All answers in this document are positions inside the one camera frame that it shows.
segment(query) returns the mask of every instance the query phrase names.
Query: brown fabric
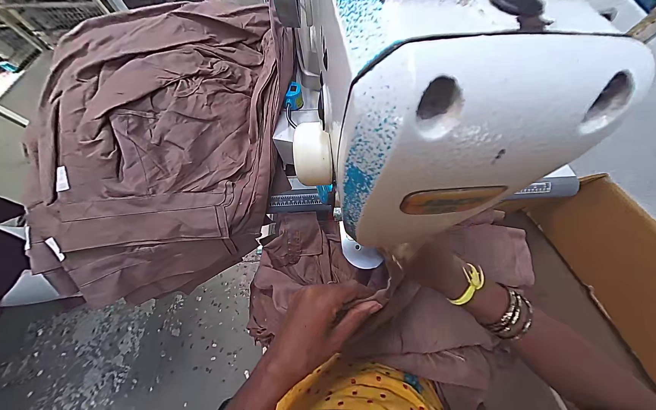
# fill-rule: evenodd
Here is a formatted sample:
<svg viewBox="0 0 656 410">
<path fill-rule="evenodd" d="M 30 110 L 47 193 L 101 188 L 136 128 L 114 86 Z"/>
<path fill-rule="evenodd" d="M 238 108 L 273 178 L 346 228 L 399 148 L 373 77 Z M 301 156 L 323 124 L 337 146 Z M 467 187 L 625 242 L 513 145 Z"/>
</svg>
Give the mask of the brown fabric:
<svg viewBox="0 0 656 410">
<path fill-rule="evenodd" d="M 514 287 L 533 284 L 525 232 L 494 225 L 500 211 L 485 211 L 451 228 L 451 249 L 485 275 Z M 475 409 L 483 401 L 497 366 L 509 354 L 466 311 L 441 294 L 388 271 L 352 266 L 341 252 L 336 222 L 314 213 L 283 214 L 278 236 L 263 247 L 250 294 L 250 334 L 269 345 L 280 328 L 290 296 L 309 284 L 356 279 L 384 305 L 344 346 L 344 355 L 376 360 L 437 383 L 452 409 Z"/>
<path fill-rule="evenodd" d="M 268 5 L 168 3 L 66 34 L 25 132 L 33 271 L 93 307 L 138 303 L 257 247 L 292 56 Z"/>
</svg>

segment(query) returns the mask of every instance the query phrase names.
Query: bangle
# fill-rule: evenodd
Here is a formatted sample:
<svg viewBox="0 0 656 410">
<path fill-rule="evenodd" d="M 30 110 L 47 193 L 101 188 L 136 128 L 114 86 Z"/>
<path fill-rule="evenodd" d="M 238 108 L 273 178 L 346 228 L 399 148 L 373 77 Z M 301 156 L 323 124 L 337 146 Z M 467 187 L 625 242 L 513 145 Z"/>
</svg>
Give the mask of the bangle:
<svg viewBox="0 0 656 410">
<path fill-rule="evenodd" d="M 447 298 L 450 303 L 453 305 L 461 306 L 470 300 L 472 300 L 472 296 L 475 295 L 475 292 L 483 288 L 483 285 L 485 284 L 485 275 L 483 274 L 483 269 L 482 268 L 475 268 L 474 265 L 471 265 L 470 263 L 465 263 L 467 266 L 469 266 L 469 273 L 467 272 L 467 269 L 463 266 L 462 267 L 462 272 L 465 274 L 465 278 L 467 278 L 467 282 L 469 283 L 469 286 L 467 287 L 467 290 L 464 291 L 462 296 L 460 296 L 457 299 L 450 299 Z"/>
<path fill-rule="evenodd" d="M 516 341 L 520 340 L 531 328 L 531 325 L 533 324 L 533 305 L 531 302 L 528 301 L 528 299 L 523 298 L 523 303 L 528 307 L 528 314 L 525 318 L 525 321 L 523 323 L 523 327 L 520 328 L 520 331 L 517 332 L 515 335 L 512 336 L 500 336 L 498 335 L 498 338 L 503 339 L 503 340 L 510 340 L 510 341 Z"/>
<path fill-rule="evenodd" d="M 510 341 L 519 340 L 531 328 L 531 324 L 533 323 L 533 305 L 522 294 L 504 284 L 500 285 L 505 288 L 509 296 L 507 310 L 501 316 L 500 320 L 489 325 L 484 325 L 484 327 L 500 339 Z M 517 324 L 523 316 L 523 310 L 526 311 L 524 321 L 520 329 L 518 329 Z"/>
<path fill-rule="evenodd" d="M 509 297 L 509 302 L 506 312 L 503 313 L 499 321 L 495 323 L 490 323 L 489 325 L 485 326 L 488 331 L 491 332 L 500 331 L 501 329 L 507 327 L 508 323 L 510 323 L 510 319 L 513 318 L 513 313 L 515 313 L 515 310 L 518 309 L 517 305 L 520 300 L 517 294 L 515 293 L 515 291 L 512 289 L 508 291 L 508 297 Z"/>
</svg>

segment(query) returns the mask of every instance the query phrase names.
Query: cardboard box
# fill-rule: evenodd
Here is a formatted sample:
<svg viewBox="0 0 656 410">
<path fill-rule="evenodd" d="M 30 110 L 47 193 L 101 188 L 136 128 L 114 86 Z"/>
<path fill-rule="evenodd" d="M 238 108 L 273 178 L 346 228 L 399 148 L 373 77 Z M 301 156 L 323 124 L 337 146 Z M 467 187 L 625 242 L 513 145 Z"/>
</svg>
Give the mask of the cardboard box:
<svg viewBox="0 0 656 410">
<path fill-rule="evenodd" d="M 582 178 L 570 198 L 498 209 L 508 212 L 506 225 L 526 231 L 530 299 L 656 391 L 656 221 L 607 174 Z M 487 401 L 488 409 L 564 407 L 573 405 L 522 364 L 497 378 Z"/>
</svg>

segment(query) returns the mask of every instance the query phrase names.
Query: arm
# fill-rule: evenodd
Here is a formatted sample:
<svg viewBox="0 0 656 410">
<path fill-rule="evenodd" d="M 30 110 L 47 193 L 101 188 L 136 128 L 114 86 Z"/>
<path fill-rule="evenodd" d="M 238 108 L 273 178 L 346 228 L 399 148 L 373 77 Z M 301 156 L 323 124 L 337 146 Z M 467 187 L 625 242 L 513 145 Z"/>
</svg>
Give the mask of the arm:
<svg viewBox="0 0 656 410">
<path fill-rule="evenodd" d="M 335 323 L 345 303 L 370 294 L 355 280 L 298 291 L 277 337 L 225 410 L 274 410 L 285 393 L 330 359 L 364 320 L 381 309 L 378 302 L 359 303 Z"/>
<path fill-rule="evenodd" d="M 425 245 L 408 263 L 407 272 L 417 282 L 455 299 L 467 289 L 467 280 L 461 270 L 464 262 L 448 255 L 447 248 L 442 239 Z M 480 324 L 489 324 L 503 315 L 508 303 L 506 290 L 486 279 L 485 286 L 462 307 Z M 510 343 L 525 364 L 561 396 L 583 408 L 656 409 L 656 395 L 630 371 L 618 366 L 569 326 L 547 316 L 537 306 L 534 310 L 530 330 L 522 339 Z"/>
<path fill-rule="evenodd" d="M 507 307 L 505 289 L 488 282 L 465 306 L 480 323 L 497 321 Z M 537 307 L 531 329 L 510 343 L 539 377 L 582 408 L 656 409 L 656 395 L 630 371 Z"/>
</svg>

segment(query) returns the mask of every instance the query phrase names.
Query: white tag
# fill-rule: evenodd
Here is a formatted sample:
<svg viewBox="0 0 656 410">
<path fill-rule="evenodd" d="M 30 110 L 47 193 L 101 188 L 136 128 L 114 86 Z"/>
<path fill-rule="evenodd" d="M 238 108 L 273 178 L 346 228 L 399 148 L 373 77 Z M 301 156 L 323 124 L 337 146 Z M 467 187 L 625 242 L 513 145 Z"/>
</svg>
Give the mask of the white tag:
<svg viewBox="0 0 656 410">
<path fill-rule="evenodd" d="M 29 243 L 29 225 L 24 227 L 24 250 L 30 250 L 32 245 Z"/>
<path fill-rule="evenodd" d="M 65 166 L 57 167 L 57 182 L 55 182 L 55 191 L 62 192 L 70 189 L 70 181 L 67 179 L 67 169 Z"/>
<path fill-rule="evenodd" d="M 60 262 L 65 260 L 65 254 L 60 252 L 60 246 L 57 244 L 55 238 L 47 238 L 44 240 L 44 243 L 47 244 L 47 246 L 50 247 L 50 249 L 52 249 L 52 251 L 55 253 L 55 256 L 57 256 Z"/>
</svg>

